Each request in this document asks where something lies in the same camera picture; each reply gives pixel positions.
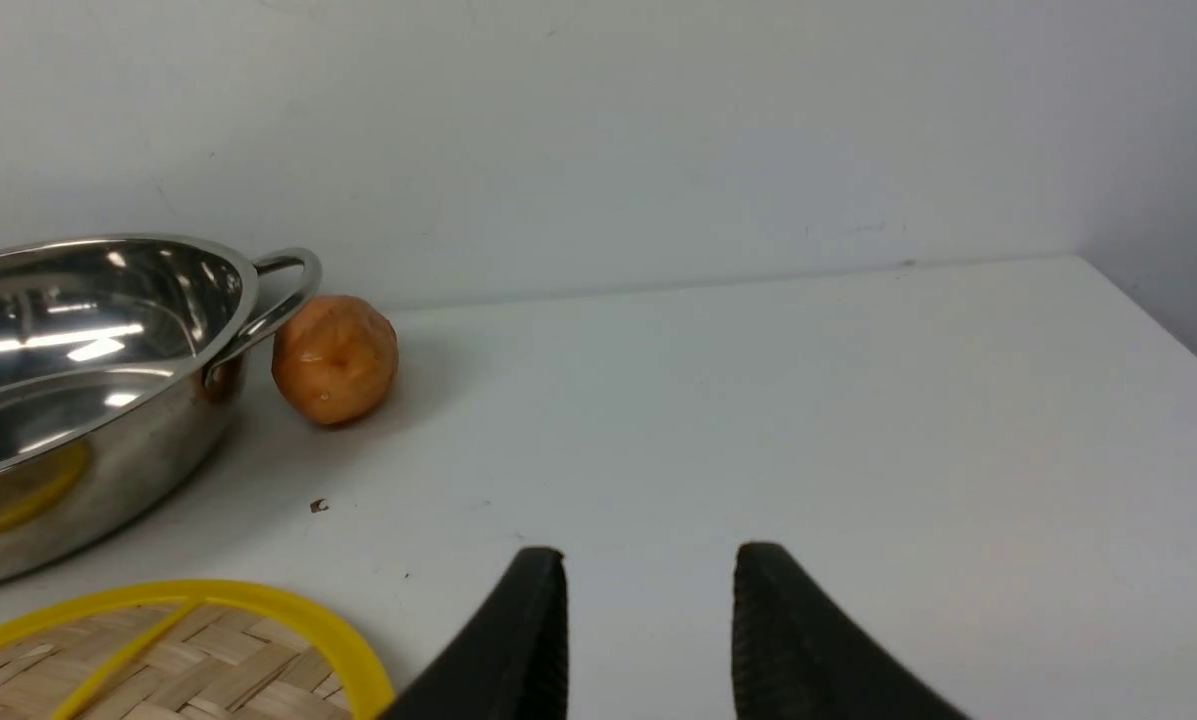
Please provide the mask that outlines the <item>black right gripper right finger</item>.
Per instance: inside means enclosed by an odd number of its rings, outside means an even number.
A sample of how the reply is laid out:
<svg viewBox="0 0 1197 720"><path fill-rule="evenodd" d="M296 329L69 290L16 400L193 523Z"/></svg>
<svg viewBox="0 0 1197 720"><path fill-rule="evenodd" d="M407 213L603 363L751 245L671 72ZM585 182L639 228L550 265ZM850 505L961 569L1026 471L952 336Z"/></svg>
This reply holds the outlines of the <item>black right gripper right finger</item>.
<svg viewBox="0 0 1197 720"><path fill-rule="evenodd" d="M791 553L739 548L733 573L739 719L964 719L853 623Z"/></svg>

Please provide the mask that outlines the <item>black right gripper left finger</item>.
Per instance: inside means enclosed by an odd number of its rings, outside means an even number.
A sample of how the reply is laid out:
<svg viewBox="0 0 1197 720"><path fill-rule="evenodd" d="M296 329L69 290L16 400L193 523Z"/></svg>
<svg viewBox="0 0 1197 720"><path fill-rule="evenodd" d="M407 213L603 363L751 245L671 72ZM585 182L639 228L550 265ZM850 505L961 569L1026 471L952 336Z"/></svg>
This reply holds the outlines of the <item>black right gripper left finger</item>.
<svg viewBox="0 0 1197 720"><path fill-rule="evenodd" d="M569 582L563 553L516 553L484 605L382 719L565 719Z"/></svg>

